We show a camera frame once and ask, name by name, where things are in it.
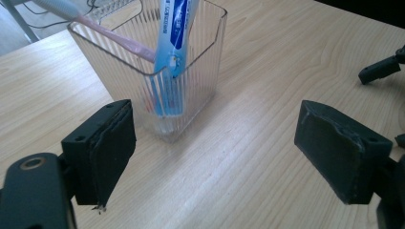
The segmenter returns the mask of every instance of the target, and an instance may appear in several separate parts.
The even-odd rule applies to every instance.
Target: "clear plastic cup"
[[[116,0],[86,17],[156,49],[160,0]],[[226,17],[225,9],[200,1],[189,36],[187,67],[181,75],[170,79],[171,82],[164,78],[167,69],[154,73],[152,63],[100,33],[76,22],[68,30],[111,97],[132,100],[136,126],[140,124],[161,139],[174,142],[215,94]],[[173,90],[174,103],[179,103],[181,114],[171,115],[164,107],[157,107],[167,88]]]

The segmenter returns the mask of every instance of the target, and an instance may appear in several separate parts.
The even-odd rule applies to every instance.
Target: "screw hole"
[[[31,159],[28,159],[20,165],[20,169],[31,170],[31,169],[38,168],[39,166],[41,166],[45,163],[45,160],[46,160],[45,157],[34,157]]]
[[[82,141],[84,140],[84,138],[86,138],[85,136],[78,136],[77,138],[75,138],[75,141]]]

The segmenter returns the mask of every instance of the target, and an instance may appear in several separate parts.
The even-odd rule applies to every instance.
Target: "toothbrush handle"
[[[117,35],[117,34],[113,33],[112,31],[105,29],[104,27],[100,26],[99,24],[97,24],[83,16],[78,16],[75,19],[75,21],[112,39],[113,41],[117,42],[125,50],[127,50],[151,63],[155,62],[155,52],[152,49],[140,44],[138,41],[129,39],[124,36]]]

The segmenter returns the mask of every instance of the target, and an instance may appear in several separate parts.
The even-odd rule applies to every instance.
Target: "cable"
[[[52,23],[52,24],[50,24],[48,26],[43,26],[43,27],[36,27],[36,26],[30,25],[30,24],[27,24],[27,25],[29,27],[36,28],[36,29],[46,29],[46,28],[51,27],[51,26],[55,26],[55,25],[59,25],[59,24],[63,24],[63,23],[69,23],[69,22],[70,21],[61,21],[61,22]]]
[[[25,3],[23,3],[23,4],[24,4],[24,6],[25,6],[29,11],[31,11],[31,12],[34,13],[34,14],[43,14],[43,13],[46,13],[46,12],[47,12],[47,11],[34,12],[34,11],[31,10],[29,7],[27,7],[27,6],[25,5]],[[89,13],[89,12],[93,11],[94,9],[98,8],[98,6],[96,6],[96,0],[87,0],[87,6],[90,7],[90,9],[89,9],[89,11],[88,11],[87,13]],[[28,23],[27,23],[27,25],[28,25],[29,27],[31,27],[31,28],[35,28],[35,29],[40,29],[40,30],[41,30],[41,29],[46,29],[46,28],[48,28],[48,27],[52,27],[52,26],[55,26],[55,25],[64,24],[64,23],[69,23],[69,22],[70,22],[70,21],[61,21],[61,22],[52,23],[52,24],[50,24],[50,25],[43,26],[43,27],[33,26],[33,25],[28,24]]]
[[[47,11],[43,11],[43,12],[34,12],[33,10],[31,10],[25,3],[23,3],[24,7],[26,7],[30,12],[32,12],[33,14],[44,14],[47,13]]]

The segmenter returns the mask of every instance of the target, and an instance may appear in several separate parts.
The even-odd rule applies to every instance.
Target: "floor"
[[[91,7],[88,6],[88,2],[91,3],[91,0],[68,0],[71,2],[76,3],[76,5],[80,8],[83,12],[88,12]],[[96,0],[95,6],[102,6],[107,4],[112,0]],[[36,6],[33,2],[27,2],[27,7],[30,10],[41,13],[44,12],[43,9]],[[25,21],[29,25],[33,25],[36,27],[44,27],[47,25],[51,25],[53,23],[62,22],[64,21],[62,18],[50,13],[41,13],[41,14],[34,14],[33,12],[29,11],[29,9],[24,5],[16,6],[17,10],[20,14],[24,17]],[[32,31],[40,38],[46,38],[50,35],[58,33],[60,31],[66,30],[68,23],[63,23],[59,25],[50,26],[45,29],[35,29],[32,28]],[[9,12],[0,5],[0,56],[7,54],[9,52],[21,49],[24,46],[30,45],[30,42],[26,38],[25,33],[21,30],[19,25],[14,21],[12,16]]]

